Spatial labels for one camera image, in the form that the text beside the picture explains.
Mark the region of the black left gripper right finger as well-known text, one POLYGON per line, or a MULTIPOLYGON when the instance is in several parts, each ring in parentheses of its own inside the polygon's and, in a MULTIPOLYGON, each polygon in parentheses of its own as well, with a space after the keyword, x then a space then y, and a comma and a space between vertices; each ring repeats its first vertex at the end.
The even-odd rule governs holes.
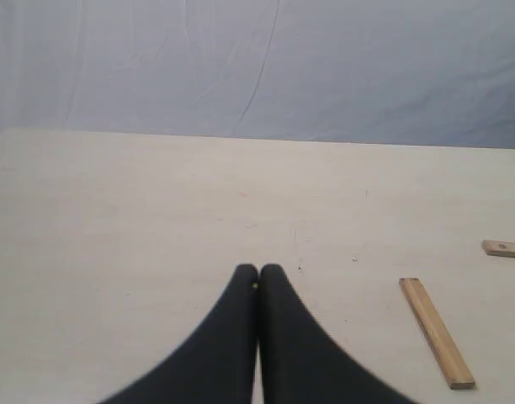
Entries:
POLYGON ((342 350, 278 264, 262 267, 259 352, 266 403, 411 403, 342 350))

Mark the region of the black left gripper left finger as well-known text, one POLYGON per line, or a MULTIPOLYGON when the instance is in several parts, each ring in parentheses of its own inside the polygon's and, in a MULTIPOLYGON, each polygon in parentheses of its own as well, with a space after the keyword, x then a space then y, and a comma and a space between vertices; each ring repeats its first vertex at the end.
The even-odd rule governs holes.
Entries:
POLYGON ((244 263, 206 318, 165 360, 105 403, 250 403, 258 270, 244 263))

